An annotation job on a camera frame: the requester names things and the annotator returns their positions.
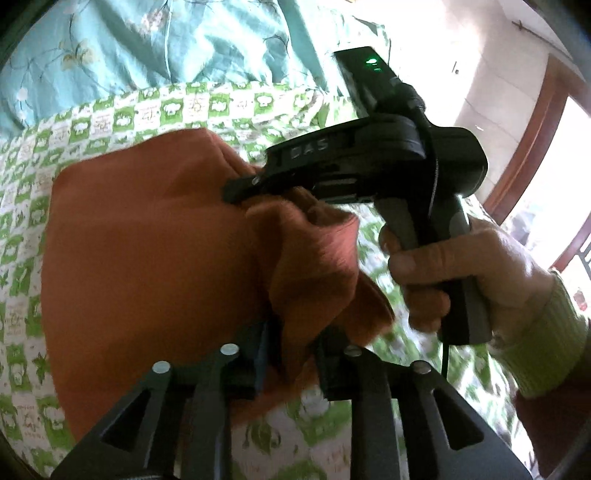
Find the human hand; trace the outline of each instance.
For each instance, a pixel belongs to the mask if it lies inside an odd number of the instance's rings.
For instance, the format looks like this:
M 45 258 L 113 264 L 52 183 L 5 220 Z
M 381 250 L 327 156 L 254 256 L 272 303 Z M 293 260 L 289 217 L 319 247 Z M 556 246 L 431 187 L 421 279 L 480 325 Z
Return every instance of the human hand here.
M 450 299 L 437 284 L 474 275 L 489 303 L 493 333 L 505 343 L 515 342 L 550 299 L 554 277 L 500 227 L 476 218 L 470 218 L 470 224 L 468 235 L 410 251 L 402 251 L 385 226 L 379 243 L 390 255 L 389 270 L 402 287 L 411 327 L 439 330 Z

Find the device handle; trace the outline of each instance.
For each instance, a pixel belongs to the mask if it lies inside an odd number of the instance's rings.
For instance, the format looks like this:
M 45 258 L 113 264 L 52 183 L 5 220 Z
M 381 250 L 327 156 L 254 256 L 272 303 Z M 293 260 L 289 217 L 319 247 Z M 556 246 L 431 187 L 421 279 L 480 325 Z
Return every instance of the device handle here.
M 404 199 L 388 198 L 375 201 L 375 207 L 386 224 L 398 237 L 404 250 L 418 248 L 425 244 L 417 236 L 420 222 Z M 470 223 L 462 206 L 462 200 L 452 195 L 438 200 L 431 211 L 430 227 L 434 240 L 442 241 L 470 233 Z M 451 308 L 441 320 L 439 339 L 448 345 L 478 345 L 492 339 L 486 300 L 478 289 L 475 277 L 450 280 L 441 284 L 441 289 L 449 295 Z

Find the screw head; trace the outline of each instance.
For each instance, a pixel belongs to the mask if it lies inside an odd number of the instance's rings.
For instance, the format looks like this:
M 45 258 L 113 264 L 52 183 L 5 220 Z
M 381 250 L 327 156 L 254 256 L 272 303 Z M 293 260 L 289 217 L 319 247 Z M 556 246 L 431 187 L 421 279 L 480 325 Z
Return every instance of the screw head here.
M 431 371 L 431 365 L 424 360 L 417 360 L 412 364 L 413 371 L 419 375 L 428 374 Z
M 161 360 L 160 362 L 156 362 L 152 366 L 152 371 L 157 374 L 165 374 L 169 370 L 170 370 L 170 364 L 164 360 Z
M 240 351 L 240 347 L 235 343 L 226 343 L 220 348 L 222 355 L 235 355 Z
M 345 355 L 346 356 L 361 356 L 361 348 L 357 345 L 347 345 L 345 347 Z

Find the orange fabric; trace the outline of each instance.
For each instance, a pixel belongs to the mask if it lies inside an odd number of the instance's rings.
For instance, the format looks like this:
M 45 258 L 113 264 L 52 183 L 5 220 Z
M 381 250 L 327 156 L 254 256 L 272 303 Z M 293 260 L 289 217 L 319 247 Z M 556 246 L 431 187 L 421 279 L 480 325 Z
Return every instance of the orange fabric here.
M 241 421 L 315 379 L 307 345 L 328 324 L 367 344 L 393 321 L 359 273 L 358 220 L 304 190 L 222 202 L 254 168 L 207 130 L 171 132 L 57 178 L 42 272 L 43 328 L 79 440 L 159 360 L 197 362 L 273 309 L 287 378 Z

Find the bed sheet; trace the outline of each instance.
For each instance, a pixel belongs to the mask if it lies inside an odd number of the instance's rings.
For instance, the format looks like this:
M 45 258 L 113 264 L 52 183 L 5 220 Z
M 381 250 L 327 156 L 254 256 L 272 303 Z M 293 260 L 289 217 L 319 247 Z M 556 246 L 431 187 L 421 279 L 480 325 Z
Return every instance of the bed sheet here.
M 84 103 L 0 143 L 0 430 L 28 464 L 48 476 L 73 446 L 41 324 L 43 235 L 56 175 L 74 162 L 180 128 L 208 127 L 244 159 L 263 163 L 270 145 L 354 118 L 347 99 L 319 88 L 193 82 Z M 466 206 L 483 215 L 473 199 Z M 361 219 L 361 268 L 383 289 L 398 318 L 371 348 L 387 361 L 408 365 L 426 359 L 439 369 L 437 338 L 409 328 L 400 290 L 388 274 L 378 246 L 383 221 L 371 205 L 345 208 Z M 531 445 L 511 403 L 514 382 L 486 348 L 453 348 L 449 379 L 526 461 Z M 312 389 L 233 431 L 234 478 L 348 479 L 350 432 L 350 404 L 327 402 Z M 402 438 L 400 445 L 404 460 Z
M 315 0 L 59 0 L 0 72 L 0 135 L 110 95 L 178 82 L 284 83 L 336 93 L 335 50 L 385 30 Z

